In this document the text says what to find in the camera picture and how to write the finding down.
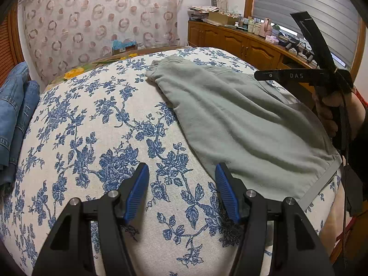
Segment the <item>wooden dresser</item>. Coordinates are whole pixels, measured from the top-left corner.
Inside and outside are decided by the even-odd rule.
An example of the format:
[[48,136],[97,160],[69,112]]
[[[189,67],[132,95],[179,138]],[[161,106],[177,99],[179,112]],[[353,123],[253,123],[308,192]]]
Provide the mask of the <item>wooden dresser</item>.
[[[223,49],[259,70],[315,68],[295,52],[288,52],[284,47],[269,43],[258,35],[203,22],[188,22],[188,43],[192,47]],[[311,97],[313,87],[307,83],[287,82],[281,85],[309,108],[314,107]]]

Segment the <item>white bedspread with blue flowers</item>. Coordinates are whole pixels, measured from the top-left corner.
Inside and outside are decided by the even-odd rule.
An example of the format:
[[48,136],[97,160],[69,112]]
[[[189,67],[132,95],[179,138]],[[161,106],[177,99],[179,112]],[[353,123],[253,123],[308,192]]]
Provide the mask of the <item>white bedspread with blue flowers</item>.
[[[255,71],[219,49],[178,49],[121,60],[43,94],[26,132],[14,188],[0,195],[0,238],[27,275],[68,200],[117,189],[141,161],[150,169],[149,188],[137,217],[123,230],[137,275],[228,275],[242,230],[227,216],[165,96],[145,80],[152,60],[168,55]],[[271,83],[290,103],[299,102]],[[306,210],[317,233],[339,183],[338,170]],[[97,222],[91,230],[96,272],[104,275]],[[272,246],[264,252],[262,275],[271,254]]]

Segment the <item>window blind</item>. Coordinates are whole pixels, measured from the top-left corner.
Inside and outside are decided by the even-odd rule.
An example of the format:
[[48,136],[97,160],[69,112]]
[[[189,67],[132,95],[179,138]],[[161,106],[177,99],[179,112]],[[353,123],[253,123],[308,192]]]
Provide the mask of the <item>window blind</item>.
[[254,0],[253,17],[301,31],[292,12],[308,11],[321,30],[330,51],[351,66],[358,37],[359,15],[350,0]]

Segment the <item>hand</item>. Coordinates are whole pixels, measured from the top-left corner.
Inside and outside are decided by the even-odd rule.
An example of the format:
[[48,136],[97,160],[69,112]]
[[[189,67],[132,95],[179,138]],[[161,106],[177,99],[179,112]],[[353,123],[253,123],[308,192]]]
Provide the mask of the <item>hand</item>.
[[[332,112],[329,107],[339,107],[344,105],[340,92],[335,91],[329,96],[324,97],[322,101],[316,93],[313,93],[312,97],[316,103],[318,118],[323,124],[327,134],[330,137],[335,137],[337,124],[332,120]],[[345,102],[351,128],[351,140],[354,140],[364,122],[365,108],[358,97],[353,93],[345,95]]]

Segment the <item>wooden wardrobe door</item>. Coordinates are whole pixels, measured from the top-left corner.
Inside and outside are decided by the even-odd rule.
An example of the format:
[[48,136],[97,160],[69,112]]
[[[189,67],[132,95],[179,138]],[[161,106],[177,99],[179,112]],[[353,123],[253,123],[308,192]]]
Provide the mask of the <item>wooden wardrobe door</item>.
[[236,57],[242,55],[247,46],[247,39],[232,32],[224,32],[223,49]]
[[0,87],[12,68],[24,61],[19,40],[17,10],[16,3],[0,25]]
[[194,48],[202,47],[202,26],[189,21],[188,44]]
[[253,40],[249,41],[244,53],[244,60],[261,71],[276,69],[279,59],[279,52]]
[[211,47],[222,49],[221,33],[219,28],[204,26],[203,27],[203,47]]

